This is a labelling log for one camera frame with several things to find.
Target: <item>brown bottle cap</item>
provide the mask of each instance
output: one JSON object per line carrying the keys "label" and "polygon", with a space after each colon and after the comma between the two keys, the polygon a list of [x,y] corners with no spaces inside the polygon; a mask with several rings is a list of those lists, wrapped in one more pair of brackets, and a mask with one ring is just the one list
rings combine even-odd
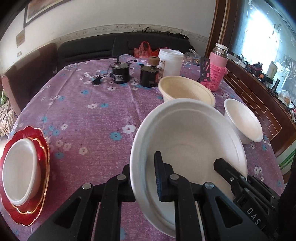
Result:
{"label": "brown bottle cap", "polygon": [[149,57],[148,64],[151,66],[158,66],[159,65],[159,58],[158,57]]}

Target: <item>black canister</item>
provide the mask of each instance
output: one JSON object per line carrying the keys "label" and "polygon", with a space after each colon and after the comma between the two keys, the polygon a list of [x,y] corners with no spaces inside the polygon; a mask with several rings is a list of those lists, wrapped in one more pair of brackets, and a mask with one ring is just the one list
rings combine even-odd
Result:
{"label": "black canister", "polygon": [[110,67],[112,68],[112,73],[110,73],[110,77],[113,78],[114,83],[124,84],[129,82],[130,75],[128,63],[121,63],[117,61],[116,63],[111,64]]}
{"label": "black canister", "polygon": [[160,69],[157,66],[159,65],[159,58],[149,57],[148,63],[150,65],[141,67],[140,85],[151,88],[158,84],[158,73]]}

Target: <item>bowl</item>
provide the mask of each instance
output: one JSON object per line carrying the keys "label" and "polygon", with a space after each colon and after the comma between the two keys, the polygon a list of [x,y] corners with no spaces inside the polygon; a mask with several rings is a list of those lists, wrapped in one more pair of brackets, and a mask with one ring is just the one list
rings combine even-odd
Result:
{"label": "bowl", "polygon": [[254,113],[243,103],[234,99],[224,101],[225,118],[230,122],[243,144],[261,142],[262,127]]}
{"label": "bowl", "polygon": [[15,206],[33,198],[40,186],[41,172],[33,141],[20,139],[9,149],[3,164],[5,194]]}
{"label": "bowl", "polygon": [[190,182],[213,182],[231,200],[230,185],[214,170],[218,158],[247,177],[243,145],[215,108],[194,99],[175,99],[156,107],[140,125],[130,156],[131,186],[143,214],[161,232],[175,236],[174,203],[158,199],[154,153]]}
{"label": "bowl", "polygon": [[158,83],[164,101],[178,98],[200,100],[214,107],[216,100],[212,92],[202,84],[181,76],[167,76]]}

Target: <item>screw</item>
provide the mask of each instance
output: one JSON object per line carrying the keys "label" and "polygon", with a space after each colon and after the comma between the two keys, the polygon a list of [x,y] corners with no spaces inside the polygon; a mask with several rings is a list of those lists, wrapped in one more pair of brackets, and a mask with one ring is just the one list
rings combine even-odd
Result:
{"label": "screw", "polygon": [[178,174],[171,174],[170,175],[170,179],[172,179],[172,180],[178,180],[179,179],[179,175]]}
{"label": "screw", "polygon": [[91,188],[91,184],[90,183],[84,183],[82,185],[82,189],[84,189],[84,190],[87,190],[87,189],[90,189],[90,188]]}
{"label": "screw", "polygon": [[126,176],[125,176],[124,174],[119,174],[119,175],[117,176],[117,180],[122,181],[122,180],[124,180],[124,179],[126,179]]}
{"label": "screw", "polygon": [[206,182],[205,183],[205,188],[207,188],[207,189],[212,189],[212,188],[214,188],[214,184],[213,183],[211,183],[211,182]]}

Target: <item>table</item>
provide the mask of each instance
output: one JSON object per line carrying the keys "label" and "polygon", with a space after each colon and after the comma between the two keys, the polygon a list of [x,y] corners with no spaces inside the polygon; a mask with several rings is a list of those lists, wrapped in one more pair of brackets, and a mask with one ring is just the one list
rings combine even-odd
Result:
{"label": "table", "polygon": [[[82,184],[106,182],[121,173],[129,163],[133,139],[144,118],[163,103],[157,88],[139,85],[139,59],[133,79],[114,84],[104,77],[100,85],[91,81],[106,73],[116,59],[72,64],[57,73],[29,102],[18,117],[12,134],[25,126],[42,128],[50,143],[50,180],[44,209],[30,227],[15,224],[0,203],[8,225],[21,241],[41,225]],[[200,68],[183,64],[181,76],[197,80]],[[224,114],[224,100],[237,94],[222,81],[214,93],[216,109]],[[278,194],[284,189],[283,177],[270,142],[244,145],[248,173],[260,178]],[[137,203],[123,203],[121,240],[173,240],[155,229],[143,216]]]}

